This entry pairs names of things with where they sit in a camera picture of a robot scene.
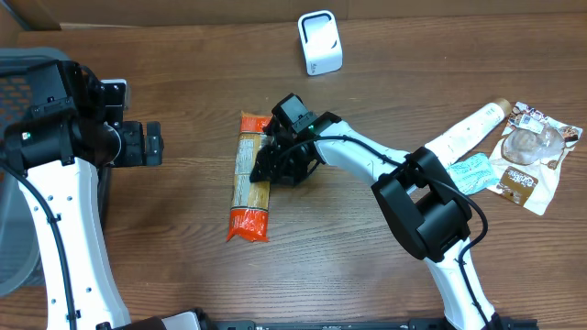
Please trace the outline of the orange spaghetti packet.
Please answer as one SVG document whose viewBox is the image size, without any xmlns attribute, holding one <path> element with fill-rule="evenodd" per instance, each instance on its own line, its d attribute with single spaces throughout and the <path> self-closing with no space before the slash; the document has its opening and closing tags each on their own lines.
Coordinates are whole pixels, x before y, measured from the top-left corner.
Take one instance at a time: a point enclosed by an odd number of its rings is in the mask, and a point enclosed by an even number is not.
<svg viewBox="0 0 587 330">
<path fill-rule="evenodd" d="M 270 116 L 241 113 L 226 241 L 236 236 L 249 242 L 269 241 L 270 183 L 250 182 L 249 177 L 258 152 L 269 142 L 263 128 L 270 121 Z"/>
</svg>

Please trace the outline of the white cream tube gold cap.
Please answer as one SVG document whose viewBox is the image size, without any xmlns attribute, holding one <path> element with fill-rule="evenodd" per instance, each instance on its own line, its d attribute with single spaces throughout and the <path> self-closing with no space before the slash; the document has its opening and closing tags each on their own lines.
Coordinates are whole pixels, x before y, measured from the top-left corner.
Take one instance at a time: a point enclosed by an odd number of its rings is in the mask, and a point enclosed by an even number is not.
<svg viewBox="0 0 587 330">
<path fill-rule="evenodd" d="M 474 149 L 512 110 L 513 106 L 509 101 L 497 98 L 426 143 L 425 147 L 447 168 Z"/>
</svg>

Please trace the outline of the teal snack packet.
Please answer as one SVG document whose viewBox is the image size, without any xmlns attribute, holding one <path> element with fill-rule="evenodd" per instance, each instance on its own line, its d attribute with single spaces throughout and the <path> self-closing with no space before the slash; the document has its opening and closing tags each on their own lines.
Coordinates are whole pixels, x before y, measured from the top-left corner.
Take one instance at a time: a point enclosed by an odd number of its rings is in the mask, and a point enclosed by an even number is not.
<svg viewBox="0 0 587 330">
<path fill-rule="evenodd" d="M 484 153 L 477 153 L 447 168 L 450 178 L 461 193 L 472 195 L 495 185 L 499 179 Z"/>
</svg>

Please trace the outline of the beige PanTree snack pouch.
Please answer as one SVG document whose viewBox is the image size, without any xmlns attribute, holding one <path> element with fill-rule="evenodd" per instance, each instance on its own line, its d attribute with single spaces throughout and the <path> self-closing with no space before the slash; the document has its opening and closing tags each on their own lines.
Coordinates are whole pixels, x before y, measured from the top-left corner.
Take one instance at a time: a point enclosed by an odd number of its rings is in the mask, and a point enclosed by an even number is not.
<svg viewBox="0 0 587 330">
<path fill-rule="evenodd" d="M 559 185 L 562 162 L 582 129 L 518 102 L 489 161 L 497 182 L 488 190 L 543 215 Z"/>
</svg>

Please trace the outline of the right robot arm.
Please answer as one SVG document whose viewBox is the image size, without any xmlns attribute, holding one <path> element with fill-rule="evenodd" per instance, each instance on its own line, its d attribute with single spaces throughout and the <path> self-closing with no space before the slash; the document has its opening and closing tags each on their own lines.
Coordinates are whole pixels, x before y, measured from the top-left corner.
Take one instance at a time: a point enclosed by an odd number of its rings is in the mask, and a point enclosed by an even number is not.
<svg viewBox="0 0 587 330">
<path fill-rule="evenodd" d="M 396 241 L 427 264 L 448 323 L 455 329 L 501 328 L 471 257 L 488 230 L 471 237 L 468 223 L 478 215 L 487 226 L 487 217 L 459 191 L 432 150 L 385 147 L 338 115 L 316 115 L 294 93 L 273 107 L 263 130 L 273 141 L 258 153 L 251 182 L 295 186 L 320 164 L 353 174 L 371 187 Z"/>
</svg>

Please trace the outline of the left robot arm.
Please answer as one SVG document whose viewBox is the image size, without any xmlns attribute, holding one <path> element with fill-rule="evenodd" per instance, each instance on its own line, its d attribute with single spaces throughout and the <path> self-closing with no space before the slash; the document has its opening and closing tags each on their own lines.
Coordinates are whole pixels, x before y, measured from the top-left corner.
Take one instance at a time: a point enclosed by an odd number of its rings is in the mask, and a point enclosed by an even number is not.
<svg viewBox="0 0 587 330">
<path fill-rule="evenodd" d="M 31 99 L 29 118 L 4 133 L 1 164 L 18 181 L 33 218 L 48 328 L 202 329 L 196 310 L 133 321 L 106 253 L 99 172 L 161 165 L 160 124 L 127 121 L 126 82 L 99 80 L 75 61 L 5 58 L 1 79 Z"/>
</svg>

